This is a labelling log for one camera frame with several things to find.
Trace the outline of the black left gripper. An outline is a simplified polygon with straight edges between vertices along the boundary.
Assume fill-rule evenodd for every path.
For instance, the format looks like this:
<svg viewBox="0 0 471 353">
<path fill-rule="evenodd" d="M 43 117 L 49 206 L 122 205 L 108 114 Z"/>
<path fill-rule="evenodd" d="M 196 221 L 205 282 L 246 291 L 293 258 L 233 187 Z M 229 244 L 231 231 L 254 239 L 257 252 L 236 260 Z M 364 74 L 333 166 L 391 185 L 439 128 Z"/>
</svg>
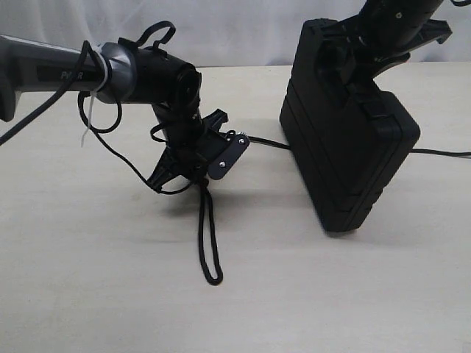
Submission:
<svg viewBox="0 0 471 353">
<path fill-rule="evenodd" d="M 208 172 L 208 166 L 222 154 L 230 142 L 220 129 L 228 122 L 228 115 L 217 109 L 202 118 L 196 110 L 193 115 L 178 116 L 162 104 L 152 106 L 158 125 L 151 128 L 151 138 L 165 143 L 165 149 L 147 183 L 154 191 L 182 176 L 189 182 L 199 182 Z"/>
</svg>

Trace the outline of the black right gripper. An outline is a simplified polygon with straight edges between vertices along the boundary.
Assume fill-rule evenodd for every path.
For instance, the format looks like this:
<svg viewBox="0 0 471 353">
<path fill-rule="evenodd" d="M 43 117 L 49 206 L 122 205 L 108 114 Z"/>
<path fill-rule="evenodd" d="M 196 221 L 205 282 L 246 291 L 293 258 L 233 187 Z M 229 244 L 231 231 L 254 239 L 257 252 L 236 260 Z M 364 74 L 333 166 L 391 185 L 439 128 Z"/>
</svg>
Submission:
<svg viewBox="0 0 471 353">
<path fill-rule="evenodd" d="M 412 51 L 452 35 L 448 22 L 434 19 L 347 18 L 322 30 L 316 59 L 320 98 L 350 98 L 353 79 L 373 79 L 405 63 Z"/>
</svg>

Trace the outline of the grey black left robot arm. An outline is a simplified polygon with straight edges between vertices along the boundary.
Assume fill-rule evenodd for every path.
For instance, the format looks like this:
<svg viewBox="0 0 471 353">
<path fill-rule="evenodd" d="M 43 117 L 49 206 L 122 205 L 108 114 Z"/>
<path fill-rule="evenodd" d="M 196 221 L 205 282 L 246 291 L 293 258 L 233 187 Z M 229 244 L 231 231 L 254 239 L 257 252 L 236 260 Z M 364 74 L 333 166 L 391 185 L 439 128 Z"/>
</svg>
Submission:
<svg viewBox="0 0 471 353">
<path fill-rule="evenodd" d="M 22 93 L 51 96 L 1 141 L 9 141 L 68 91 L 78 92 L 79 107 L 94 99 L 117 107 L 149 104 L 157 118 L 150 135 L 165 149 L 146 185 L 161 193 L 167 182 L 181 176 L 201 185 L 207 178 L 223 178 L 246 148 L 243 136 L 221 130 L 225 112 L 200 115 L 201 83 L 192 64 L 139 41 L 121 39 L 97 49 L 84 42 L 76 51 L 2 35 L 1 119 L 13 119 Z"/>
</svg>

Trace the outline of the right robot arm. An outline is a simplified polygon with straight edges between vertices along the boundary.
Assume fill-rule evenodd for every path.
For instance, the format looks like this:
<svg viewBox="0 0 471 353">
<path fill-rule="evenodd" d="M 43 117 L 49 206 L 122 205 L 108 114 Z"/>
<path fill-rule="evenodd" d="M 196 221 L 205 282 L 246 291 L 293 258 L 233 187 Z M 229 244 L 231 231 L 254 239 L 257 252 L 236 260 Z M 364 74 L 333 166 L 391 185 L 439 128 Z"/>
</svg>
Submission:
<svg viewBox="0 0 471 353">
<path fill-rule="evenodd" d="M 367 1 L 357 15 L 326 26 L 318 73 L 331 90 L 374 79 L 408 61 L 412 51 L 443 44 L 452 29 L 433 14 L 441 1 Z"/>
</svg>

